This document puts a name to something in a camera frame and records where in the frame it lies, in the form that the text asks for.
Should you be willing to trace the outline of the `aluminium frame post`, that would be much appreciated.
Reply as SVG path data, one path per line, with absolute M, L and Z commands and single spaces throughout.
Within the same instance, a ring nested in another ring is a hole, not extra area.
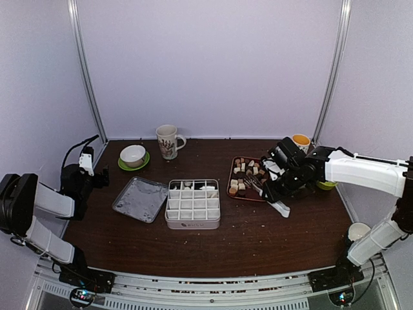
M 81 71 L 81 77 L 83 80 L 86 98 L 88 100 L 88 104 L 90 106 L 90 110 L 92 112 L 92 117 L 94 119 L 94 123 L 96 124 L 98 134 L 100 136 L 100 140 L 103 144 L 108 143 L 108 138 L 105 132 L 105 128 L 103 125 L 103 121 L 101 118 L 101 114 L 99 108 L 97 106 L 96 96 L 94 93 L 94 88 L 92 85 L 91 75 L 88 67 L 88 62 L 86 58 L 85 46 L 83 43 L 83 36 L 81 31 L 81 23 L 79 18 L 78 12 L 78 5 L 76 0 L 68 0 L 68 13 L 70 22 L 72 25 L 72 31 L 74 35 L 74 40 L 77 49 L 77 56 L 79 60 L 79 66 Z
M 321 110 L 312 137 L 312 143 L 314 145 L 319 145 L 321 134 L 327 121 L 328 111 L 332 103 L 332 98 L 334 96 L 334 91 L 339 76 L 339 69 L 347 43 L 348 30 L 351 18 L 351 8 L 351 0 L 342 0 L 332 63 L 330 66 L 330 72 L 327 79 L 327 85 L 323 96 Z

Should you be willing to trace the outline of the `right aluminium frame post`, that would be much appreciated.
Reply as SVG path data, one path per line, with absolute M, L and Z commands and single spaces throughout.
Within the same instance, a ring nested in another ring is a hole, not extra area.
M 327 121 L 328 111 L 332 103 L 332 98 L 334 96 L 334 91 L 339 76 L 339 69 L 347 43 L 348 30 L 351 18 L 351 8 L 351 0 L 342 0 L 332 63 L 330 66 L 330 72 L 327 79 L 327 85 L 323 96 L 321 110 L 312 137 L 312 143 L 314 145 L 319 145 L 321 134 Z

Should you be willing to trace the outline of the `front aluminium rail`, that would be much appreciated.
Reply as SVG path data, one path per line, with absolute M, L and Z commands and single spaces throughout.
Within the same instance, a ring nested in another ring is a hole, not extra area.
M 237 278 L 171 278 L 116 272 L 111 293 L 99 293 L 88 309 L 337 309 L 353 289 L 350 309 L 400 309 L 384 259 L 361 268 L 354 284 L 315 291 L 306 271 Z

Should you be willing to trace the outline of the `seashell coral mug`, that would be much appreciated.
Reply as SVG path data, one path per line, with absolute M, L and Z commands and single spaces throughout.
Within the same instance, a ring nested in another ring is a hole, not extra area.
M 178 134 L 175 125 L 162 125 L 156 129 L 161 155 L 165 160 L 177 158 L 178 151 L 186 146 L 186 138 Z

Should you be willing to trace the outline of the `left aluminium frame post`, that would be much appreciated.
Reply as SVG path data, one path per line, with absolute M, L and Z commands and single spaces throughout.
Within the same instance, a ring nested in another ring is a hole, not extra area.
M 81 71 L 81 77 L 83 80 L 86 98 L 88 100 L 88 104 L 90 106 L 90 110 L 92 112 L 92 117 L 94 119 L 94 123 L 96 124 L 98 134 L 100 136 L 100 140 L 103 144 L 108 143 L 108 138 L 105 132 L 105 128 L 103 125 L 103 121 L 101 118 L 101 114 L 99 108 L 97 106 L 96 96 L 94 93 L 94 88 L 92 85 L 91 75 L 88 67 L 88 62 L 86 58 L 85 46 L 83 43 L 83 36 L 81 31 L 81 23 L 79 18 L 78 12 L 78 5 L 76 0 L 68 0 L 68 13 L 70 22 L 72 25 L 72 31 L 74 35 L 74 40 L 77 49 L 77 56 L 79 60 L 79 66 Z

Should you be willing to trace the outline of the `tin box with dividers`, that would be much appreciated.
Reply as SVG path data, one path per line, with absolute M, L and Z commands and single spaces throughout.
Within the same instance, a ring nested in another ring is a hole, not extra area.
M 217 190 L 213 179 L 171 180 L 165 220 L 173 230 L 214 230 L 220 226 L 221 206 L 218 198 L 207 198 L 207 191 Z

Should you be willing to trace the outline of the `green small bowl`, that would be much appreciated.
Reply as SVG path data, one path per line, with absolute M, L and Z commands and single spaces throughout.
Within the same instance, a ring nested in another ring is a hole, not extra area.
M 330 182 L 330 181 L 321 182 L 321 181 L 318 181 L 316 183 L 316 185 L 317 185 L 318 188 L 320 188 L 323 191 L 331 191 L 332 189 L 334 189 L 338 185 L 338 182 Z

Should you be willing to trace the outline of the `white ceramic bowl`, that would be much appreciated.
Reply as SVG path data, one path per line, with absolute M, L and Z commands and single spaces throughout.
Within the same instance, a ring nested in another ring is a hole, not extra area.
M 127 167 L 135 168 L 143 164 L 145 155 L 142 145 L 129 145 L 121 151 L 120 158 Z

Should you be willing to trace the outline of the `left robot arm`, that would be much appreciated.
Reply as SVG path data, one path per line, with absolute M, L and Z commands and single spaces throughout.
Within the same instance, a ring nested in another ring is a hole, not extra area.
M 39 209 L 62 220 L 82 220 L 92 191 L 108 184 L 108 169 L 94 171 L 94 149 L 89 145 L 82 148 L 77 163 L 63 164 L 58 191 L 41 183 L 33 173 L 6 174 L 1 180 L 1 231 L 16 244 L 47 255 L 79 287 L 86 287 L 96 276 L 83 251 L 55 235 L 34 211 Z

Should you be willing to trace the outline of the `red chocolate tray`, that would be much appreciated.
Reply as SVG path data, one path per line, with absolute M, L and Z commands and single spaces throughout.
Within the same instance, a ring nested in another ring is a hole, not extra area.
M 227 194 L 233 199 L 264 202 L 252 183 L 261 189 L 268 179 L 269 174 L 259 158 L 236 156 L 231 163 Z

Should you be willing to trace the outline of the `white handled tongs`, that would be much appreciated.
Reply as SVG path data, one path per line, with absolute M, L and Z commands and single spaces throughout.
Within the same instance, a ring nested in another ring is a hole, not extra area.
M 254 189 L 261 199 L 271 205 L 282 217 L 288 218 L 290 216 L 290 207 L 286 206 L 282 201 L 274 201 L 274 199 L 264 191 L 263 185 L 254 175 L 246 175 L 244 177 L 244 183 Z

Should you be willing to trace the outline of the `green saucer plate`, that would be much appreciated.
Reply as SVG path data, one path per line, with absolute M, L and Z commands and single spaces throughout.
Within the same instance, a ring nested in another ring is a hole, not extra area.
M 144 158 L 143 158 L 143 162 L 142 164 L 140 164 L 140 166 L 137 167 L 129 167 L 121 158 L 118 158 L 117 164 L 119 166 L 120 169 L 124 170 L 124 171 L 137 171 L 140 170 L 142 168 L 144 168 L 150 161 L 150 154 L 149 152 L 146 152 Z

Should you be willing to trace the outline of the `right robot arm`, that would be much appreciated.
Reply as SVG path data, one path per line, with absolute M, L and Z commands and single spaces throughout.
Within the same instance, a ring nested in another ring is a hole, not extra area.
M 354 240 L 344 260 L 331 270 L 331 280 L 346 284 L 375 254 L 412 234 L 412 160 L 383 160 L 360 156 L 342 147 L 318 146 L 305 153 L 289 137 L 261 158 L 269 179 L 258 191 L 262 199 L 287 217 L 282 199 L 316 182 L 348 183 L 396 197 L 395 207 L 364 236 Z

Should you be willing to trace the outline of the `yellow inside floral mug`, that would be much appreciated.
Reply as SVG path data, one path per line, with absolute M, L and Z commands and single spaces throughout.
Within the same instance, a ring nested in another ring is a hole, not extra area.
M 303 134 L 295 134 L 292 136 L 292 141 L 297 145 L 297 147 L 302 150 L 305 154 L 308 153 L 310 148 L 311 140 Z

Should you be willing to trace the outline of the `bunny tin lid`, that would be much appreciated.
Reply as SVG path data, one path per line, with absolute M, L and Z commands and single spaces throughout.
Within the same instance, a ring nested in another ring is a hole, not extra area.
M 167 196 L 167 185 L 135 176 L 114 200 L 112 209 L 143 223 L 152 223 Z

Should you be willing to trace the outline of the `white cup near base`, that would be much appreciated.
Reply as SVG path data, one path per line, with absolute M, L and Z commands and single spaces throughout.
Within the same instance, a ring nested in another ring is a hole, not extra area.
M 356 240 L 362 238 L 366 233 L 368 233 L 371 228 L 362 222 L 354 222 L 350 225 L 347 230 L 347 240 L 352 243 Z

